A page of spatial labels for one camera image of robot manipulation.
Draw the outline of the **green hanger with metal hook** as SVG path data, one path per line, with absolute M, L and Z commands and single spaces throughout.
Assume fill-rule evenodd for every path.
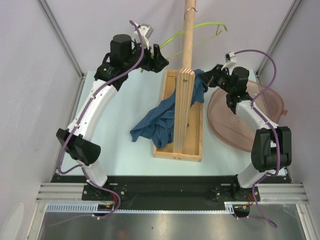
M 184 10 L 184 19 L 183 19 L 183 22 L 186 22 L 186 15 L 190 15 L 191 13 L 197 13 L 198 11 L 196 10 L 196 8 L 194 6 L 190 6 L 188 7 L 187 9 Z M 174 16 L 175 14 L 173 14 L 173 12 L 171 12 L 170 14 L 167 14 L 166 16 L 162 16 L 161 17 L 161 20 L 163 22 L 163 27 L 161 28 L 163 32 L 167 32 L 168 29 L 169 29 L 169 26 L 173 25 L 173 26 L 176 26 L 177 23 L 174 21 Z M 206 27 L 206 26 L 216 26 L 216 30 L 215 30 L 215 33 L 214 35 L 206 38 L 206 39 L 203 39 L 201 41 L 198 41 L 196 43 L 193 43 L 192 45 L 192 49 L 202 43 L 205 43 L 206 41 L 209 41 L 211 40 L 212 38 L 215 38 L 217 36 L 219 36 L 223 30 L 220 29 L 220 27 L 223 27 L 224 28 L 224 31 L 227 32 L 228 31 L 228 28 L 227 26 L 222 23 L 222 22 L 217 22 L 217 21 L 207 21 L 207 22 L 201 22 L 201 23 L 197 23 L 197 24 L 194 24 L 193 25 L 193 28 L 196 29 L 196 28 L 201 28 L 201 27 Z M 183 38 L 185 36 L 185 31 L 184 29 L 180 30 L 179 32 L 173 34 L 171 37 L 169 37 L 166 41 L 164 41 L 162 44 L 159 45 L 159 48 L 160 49 L 163 49 L 165 46 L 167 46 L 170 42 L 174 41 L 175 39 L 181 37 Z M 179 66 L 178 66 L 178 62 L 177 61 L 174 61 L 173 59 L 176 58 L 177 56 L 179 55 L 183 55 L 183 47 L 181 48 L 180 51 L 176 52 L 176 53 L 173 53 L 171 55 L 165 55 L 165 59 L 168 60 L 170 62 L 169 66 L 171 69 L 180 69 Z

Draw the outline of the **dark blue t shirt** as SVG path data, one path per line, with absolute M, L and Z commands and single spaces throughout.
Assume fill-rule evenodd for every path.
M 204 71 L 195 69 L 191 105 L 205 101 L 204 94 L 208 91 L 207 84 L 199 78 Z M 174 141 L 176 93 L 162 100 L 160 104 L 151 109 L 145 117 L 130 131 L 133 142 L 139 137 L 152 140 L 156 148 L 161 149 Z

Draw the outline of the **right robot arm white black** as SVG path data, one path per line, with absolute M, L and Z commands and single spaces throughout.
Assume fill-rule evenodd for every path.
M 292 132 L 287 126 L 271 121 L 256 105 L 247 91 L 250 72 L 244 67 L 225 70 L 217 64 L 198 77 L 209 87 L 226 92 L 226 104 L 242 118 L 255 134 L 250 154 L 251 163 L 236 177 L 230 188 L 231 196 L 242 201 L 249 189 L 267 177 L 276 177 L 279 171 L 292 163 Z

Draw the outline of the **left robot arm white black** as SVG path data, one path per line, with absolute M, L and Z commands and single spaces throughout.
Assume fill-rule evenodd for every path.
M 168 64 L 160 46 L 149 45 L 149 34 L 136 31 L 135 39 L 127 34 L 115 35 L 110 42 L 110 52 L 95 72 L 91 90 L 80 112 L 66 129 L 58 129 L 56 137 L 62 153 L 68 153 L 77 161 L 88 181 L 95 184 L 93 194 L 98 199 L 105 200 L 111 193 L 111 188 L 105 184 L 107 173 L 99 161 L 101 147 L 91 141 L 103 112 L 131 71 L 141 68 L 158 73 Z

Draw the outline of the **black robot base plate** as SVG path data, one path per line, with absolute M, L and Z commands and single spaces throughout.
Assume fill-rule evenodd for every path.
M 52 183 L 81 184 L 80 200 L 98 202 L 99 211 L 120 205 L 125 211 L 216 211 L 225 202 L 247 203 L 260 200 L 262 191 L 240 188 L 236 178 L 227 176 L 111 176 L 98 189 L 86 182 L 84 176 L 55 175 Z

